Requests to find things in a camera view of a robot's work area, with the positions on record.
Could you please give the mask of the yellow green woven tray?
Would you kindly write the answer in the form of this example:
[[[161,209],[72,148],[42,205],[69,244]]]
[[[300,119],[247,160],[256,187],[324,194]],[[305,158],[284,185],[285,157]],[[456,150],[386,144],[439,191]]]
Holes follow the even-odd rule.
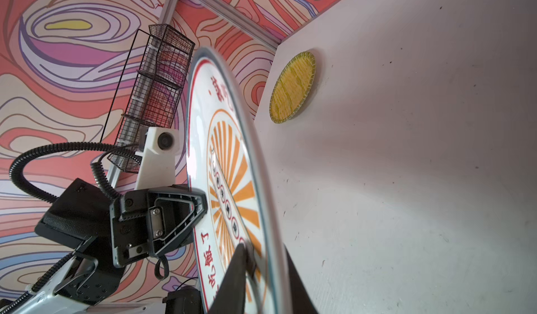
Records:
[[[270,98],[268,111],[272,122],[282,124],[299,112],[313,87],[315,74],[315,56],[309,51],[299,53],[287,63]]]

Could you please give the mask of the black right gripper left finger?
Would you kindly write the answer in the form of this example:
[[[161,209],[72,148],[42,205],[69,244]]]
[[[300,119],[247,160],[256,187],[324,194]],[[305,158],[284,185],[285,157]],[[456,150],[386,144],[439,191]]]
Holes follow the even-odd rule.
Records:
[[[209,314],[244,314],[248,251],[239,244],[223,278],[220,289],[209,308]]]

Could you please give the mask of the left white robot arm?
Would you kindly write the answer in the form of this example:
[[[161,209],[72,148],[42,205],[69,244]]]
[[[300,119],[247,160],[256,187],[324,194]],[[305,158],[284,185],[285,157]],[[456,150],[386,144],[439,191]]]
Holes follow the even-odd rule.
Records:
[[[34,233],[48,207],[48,203],[20,191],[5,175],[1,177],[1,298],[18,298],[69,251]],[[157,302],[169,292],[198,285],[192,245],[166,257],[170,266],[168,279],[159,281],[154,276],[155,259],[137,262],[127,267],[119,288],[106,303]]]

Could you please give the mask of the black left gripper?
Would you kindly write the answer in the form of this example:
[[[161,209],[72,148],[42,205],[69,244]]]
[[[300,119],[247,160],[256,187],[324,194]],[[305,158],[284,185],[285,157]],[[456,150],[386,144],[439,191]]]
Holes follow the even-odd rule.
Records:
[[[200,189],[160,187],[127,192],[110,205],[113,263],[117,268],[184,246],[208,211]]]

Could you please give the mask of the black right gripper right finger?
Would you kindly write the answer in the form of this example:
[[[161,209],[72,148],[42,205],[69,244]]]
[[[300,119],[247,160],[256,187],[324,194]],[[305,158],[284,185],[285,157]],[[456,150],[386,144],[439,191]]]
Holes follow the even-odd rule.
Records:
[[[313,302],[311,301],[304,284],[296,270],[295,264],[285,249],[288,263],[289,284],[292,297],[292,313],[293,314],[318,314]]]

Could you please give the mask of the small orange sunburst plate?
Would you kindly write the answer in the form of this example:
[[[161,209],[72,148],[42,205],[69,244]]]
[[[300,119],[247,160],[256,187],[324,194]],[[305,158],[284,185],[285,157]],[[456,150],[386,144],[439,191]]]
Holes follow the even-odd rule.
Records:
[[[291,313],[292,295],[267,168],[239,85],[212,48],[196,51],[189,79],[187,182],[206,195],[194,228],[201,298],[234,305],[225,286],[232,257],[243,247],[248,267],[238,277],[245,313]]]

